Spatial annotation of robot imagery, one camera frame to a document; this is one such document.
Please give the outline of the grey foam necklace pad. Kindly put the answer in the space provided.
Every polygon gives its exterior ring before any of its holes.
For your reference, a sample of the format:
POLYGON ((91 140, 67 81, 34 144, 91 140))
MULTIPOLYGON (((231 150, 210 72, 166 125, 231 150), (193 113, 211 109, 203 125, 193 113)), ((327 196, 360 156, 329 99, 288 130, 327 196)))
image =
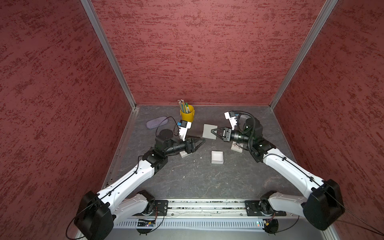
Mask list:
POLYGON ((217 128, 218 128, 218 126, 215 126, 215 125, 204 124, 202 137, 204 139, 215 140, 217 138, 217 136, 212 133, 212 130, 217 129, 217 128))

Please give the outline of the pink jewelry box base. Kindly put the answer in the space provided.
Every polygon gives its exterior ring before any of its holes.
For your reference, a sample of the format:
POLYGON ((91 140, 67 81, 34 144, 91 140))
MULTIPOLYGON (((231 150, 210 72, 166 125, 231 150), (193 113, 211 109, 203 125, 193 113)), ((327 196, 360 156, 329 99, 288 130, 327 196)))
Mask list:
POLYGON ((222 165, 224 163, 224 153, 221 151, 212 151, 211 164, 222 165))

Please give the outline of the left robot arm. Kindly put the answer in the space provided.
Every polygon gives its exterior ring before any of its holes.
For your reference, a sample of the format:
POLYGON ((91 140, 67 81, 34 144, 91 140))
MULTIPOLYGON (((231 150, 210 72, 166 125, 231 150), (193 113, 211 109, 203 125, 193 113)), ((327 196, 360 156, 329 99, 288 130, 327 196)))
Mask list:
POLYGON ((113 227, 128 217, 144 214, 158 216, 161 212, 155 197, 140 191, 128 196, 143 182, 153 177, 168 162, 168 158, 180 152, 191 154, 206 142, 203 138, 189 137, 177 140, 171 130, 162 130, 156 136, 155 146, 138 157, 138 163, 123 177, 97 193, 89 191, 79 204, 74 225, 87 240, 104 240, 113 227))

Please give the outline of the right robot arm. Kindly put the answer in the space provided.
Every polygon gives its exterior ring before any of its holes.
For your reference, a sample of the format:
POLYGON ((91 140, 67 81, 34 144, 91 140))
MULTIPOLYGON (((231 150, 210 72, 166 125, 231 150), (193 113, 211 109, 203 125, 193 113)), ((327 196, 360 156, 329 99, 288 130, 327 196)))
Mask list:
POLYGON ((263 126, 257 119, 248 118, 243 131, 236 128, 236 117, 229 120, 231 127, 213 129, 212 134, 224 142, 243 144, 257 163, 277 171, 301 193, 293 196, 269 191, 260 198, 258 212, 266 217, 273 217, 276 212, 292 213, 322 231, 345 213, 341 189, 335 181, 325 181, 285 156, 263 137, 263 126))

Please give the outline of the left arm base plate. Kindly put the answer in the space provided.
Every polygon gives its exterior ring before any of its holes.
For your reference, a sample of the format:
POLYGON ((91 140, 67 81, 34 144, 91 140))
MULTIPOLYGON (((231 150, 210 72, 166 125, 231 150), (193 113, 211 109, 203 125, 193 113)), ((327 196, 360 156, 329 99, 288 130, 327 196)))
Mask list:
POLYGON ((137 217, 155 217, 155 216, 166 216, 168 212, 168 200, 153 200, 149 202, 149 205, 145 208, 142 213, 135 214, 137 217))

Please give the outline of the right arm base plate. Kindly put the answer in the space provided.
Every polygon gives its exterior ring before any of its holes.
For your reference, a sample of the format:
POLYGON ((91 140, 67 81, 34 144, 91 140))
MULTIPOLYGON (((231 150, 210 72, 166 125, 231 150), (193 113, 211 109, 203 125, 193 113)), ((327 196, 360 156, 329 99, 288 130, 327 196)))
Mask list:
POLYGON ((245 201, 245 209, 248 217, 285 217, 286 212, 275 211, 268 201, 245 201))

